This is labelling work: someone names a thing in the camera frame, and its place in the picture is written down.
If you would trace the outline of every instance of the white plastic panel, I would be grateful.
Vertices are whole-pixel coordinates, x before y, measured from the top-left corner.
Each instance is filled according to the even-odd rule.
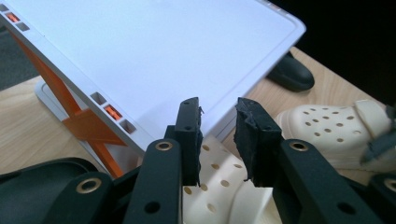
[[[145,150],[174,124],[180,102],[198,96],[205,135],[219,134],[230,111],[298,40],[304,25],[256,0],[0,0],[29,30],[11,31],[92,109],[105,97]]]

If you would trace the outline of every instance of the wooden table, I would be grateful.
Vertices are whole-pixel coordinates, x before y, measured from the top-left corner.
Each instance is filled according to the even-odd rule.
[[[271,116],[297,105],[352,105],[357,100],[373,99],[300,50],[293,48],[291,52],[311,70],[316,84],[310,91],[296,93],[264,78],[248,98],[260,102]],[[100,168],[78,140],[36,98],[34,89],[38,80],[40,77],[0,92],[0,174],[64,157],[80,157]],[[237,154],[233,132],[223,145]],[[367,183],[373,174],[340,173],[361,183]]]

